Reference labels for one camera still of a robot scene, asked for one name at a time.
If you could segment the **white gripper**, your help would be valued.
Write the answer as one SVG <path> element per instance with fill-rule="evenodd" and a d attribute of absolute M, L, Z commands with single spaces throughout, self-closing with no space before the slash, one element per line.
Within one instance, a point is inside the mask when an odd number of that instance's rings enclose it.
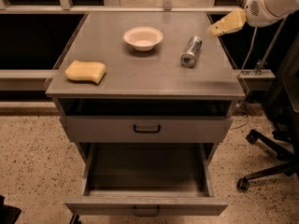
<path fill-rule="evenodd" d="M 235 33 L 247 22 L 252 27 L 265 27 L 287 16 L 290 0 L 247 0 L 244 9 L 236 9 L 211 24 L 206 33 L 220 36 Z"/>

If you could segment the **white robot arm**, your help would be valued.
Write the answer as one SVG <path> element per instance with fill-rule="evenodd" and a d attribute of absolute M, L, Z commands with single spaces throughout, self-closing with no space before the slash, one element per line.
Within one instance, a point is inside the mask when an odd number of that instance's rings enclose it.
<path fill-rule="evenodd" d="M 251 27 L 265 27 L 284 19 L 299 9 L 299 0 L 236 0 L 241 8 L 235 9 L 211 24 L 209 36 L 237 32 L 245 23 Z"/>

